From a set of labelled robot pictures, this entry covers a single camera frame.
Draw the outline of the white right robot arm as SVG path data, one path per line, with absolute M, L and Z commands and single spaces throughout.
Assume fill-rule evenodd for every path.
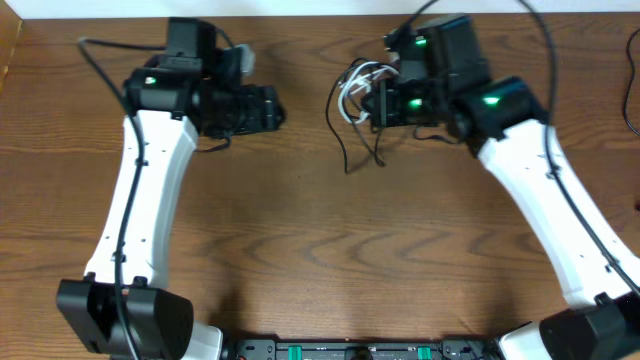
M 502 359 L 621 359 L 639 349 L 639 259 L 580 182 L 543 107 L 517 77 L 492 78 L 463 14 L 384 37 L 390 77 L 362 105 L 377 128 L 445 125 L 512 197 L 549 258 L 567 309 L 496 339 Z

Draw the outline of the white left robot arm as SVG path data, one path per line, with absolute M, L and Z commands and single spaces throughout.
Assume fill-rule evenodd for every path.
M 168 290 L 169 243 L 181 183 L 200 137 L 217 150 L 236 136 L 280 128 L 271 86 L 246 85 L 255 56 L 218 46 L 224 31 L 173 17 L 113 94 L 124 109 L 122 160 L 99 243 L 79 280 L 60 282 L 56 305 L 84 347 L 113 359 L 225 359 L 220 329 L 199 323 L 192 303 Z

